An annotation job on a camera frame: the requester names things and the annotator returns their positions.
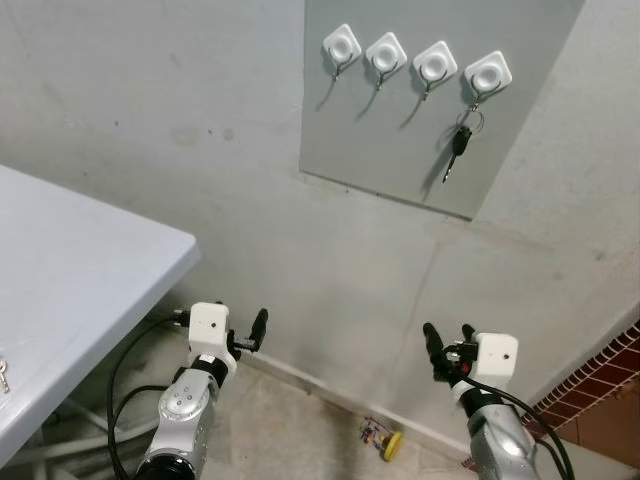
tiled floor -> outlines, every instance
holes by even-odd
[[[126,423],[153,415],[157,394],[131,405]],[[270,375],[240,365],[223,386],[209,441],[202,480],[463,480],[476,478],[456,461],[406,441],[391,463],[359,442],[356,418],[334,405]],[[135,465],[148,439],[123,449],[125,465]],[[79,478],[113,478],[104,451],[65,462]],[[24,478],[29,470],[23,469]],[[0,471],[0,479],[18,471]]]

key holder board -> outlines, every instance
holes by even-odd
[[[300,169],[326,179],[471,219],[549,75],[584,0],[307,0]],[[332,81],[323,39],[343,23],[369,48],[393,32],[404,67],[376,90],[364,55]],[[458,64],[453,78],[422,102],[424,82],[411,66],[444,40]],[[464,69],[499,50],[513,82],[487,98],[485,117],[464,155],[451,160],[456,119],[474,101]]]

keys on table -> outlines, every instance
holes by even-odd
[[[462,125],[453,136],[453,141],[451,142],[451,160],[449,161],[447,171],[442,178],[442,183],[446,182],[447,178],[449,178],[449,174],[451,173],[451,169],[453,168],[453,164],[455,163],[456,158],[462,155],[466,150],[472,133],[473,132],[469,127],[467,127],[466,125]]]
[[[7,383],[7,377],[4,376],[4,372],[7,371],[7,362],[0,358],[0,388],[4,393],[9,393],[9,384]]]

yellow object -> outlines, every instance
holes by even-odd
[[[395,458],[398,450],[400,449],[400,446],[402,445],[403,438],[404,435],[398,432],[391,435],[389,443],[387,443],[387,446],[384,449],[384,454],[382,455],[382,458],[384,458],[385,462],[390,462]]]

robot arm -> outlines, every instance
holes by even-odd
[[[540,480],[534,463],[535,441],[521,425],[515,408],[463,380],[468,377],[489,387],[504,388],[513,376],[518,341],[510,335],[475,333],[464,325],[465,341],[443,348],[433,325],[426,323],[423,332],[434,380],[449,383],[469,418],[471,456],[479,478]]]
[[[247,339],[227,330],[225,305],[196,303],[189,316],[189,362],[158,404],[160,424],[135,480],[198,480],[207,458],[214,405],[223,383],[236,372],[239,349],[256,352],[268,313],[261,310]]]

